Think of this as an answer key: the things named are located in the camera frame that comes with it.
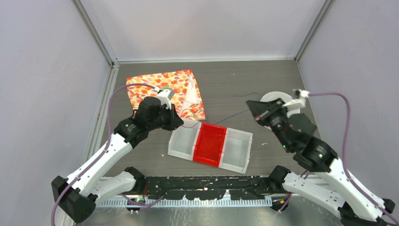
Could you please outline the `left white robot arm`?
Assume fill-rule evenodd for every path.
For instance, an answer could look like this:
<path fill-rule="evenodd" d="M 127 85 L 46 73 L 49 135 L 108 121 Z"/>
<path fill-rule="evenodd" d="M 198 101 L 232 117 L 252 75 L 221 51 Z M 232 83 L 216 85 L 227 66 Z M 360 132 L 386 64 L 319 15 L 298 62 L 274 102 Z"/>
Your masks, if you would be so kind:
<path fill-rule="evenodd" d="M 67 177 L 57 176 L 51 182 L 55 205 L 51 216 L 61 208 L 74 223 L 82 223 L 103 201 L 123 192 L 138 195 L 144 182 L 124 171 L 104 182 L 100 179 L 124 155 L 145 140 L 150 131 L 173 131 L 183 125 L 174 104 L 164 97 L 145 97 L 133 114 L 119 122 L 109 133 L 105 144 L 81 167 Z"/>

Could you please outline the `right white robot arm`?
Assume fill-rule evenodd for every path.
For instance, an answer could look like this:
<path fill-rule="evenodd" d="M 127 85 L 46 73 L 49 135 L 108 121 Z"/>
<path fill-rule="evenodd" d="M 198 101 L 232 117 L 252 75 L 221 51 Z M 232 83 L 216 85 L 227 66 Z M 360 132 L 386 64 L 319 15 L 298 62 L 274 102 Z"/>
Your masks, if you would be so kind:
<path fill-rule="evenodd" d="M 294 112 L 306 105 L 300 97 L 284 102 L 278 98 L 270 102 L 248 100 L 254 120 L 272 130 L 286 152 L 305 170 L 324 179 L 331 189 L 313 184 L 283 166 L 276 166 L 269 175 L 269 188 L 298 194 L 339 217 L 345 226 L 384 226 L 383 216 L 390 215 L 395 203 L 382 199 L 356 182 L 346 172 L 342 159 L 324 141 L 314 136 L 316 125 L 303 113 Z"/>

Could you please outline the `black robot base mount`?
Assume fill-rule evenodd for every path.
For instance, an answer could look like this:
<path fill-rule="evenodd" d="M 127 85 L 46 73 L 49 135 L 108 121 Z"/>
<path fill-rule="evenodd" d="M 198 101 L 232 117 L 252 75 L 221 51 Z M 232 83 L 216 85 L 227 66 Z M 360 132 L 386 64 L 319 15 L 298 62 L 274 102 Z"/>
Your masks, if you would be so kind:
<path fill-rule="evenodd" d="M 230 194 L 231 200 L 259 200 L 272 194 L 284 194 L 282 185 L 264 176 L 194 176 L 145 177 L 124 194 L 136 194 L 156 200 L 220 200 Z"/>

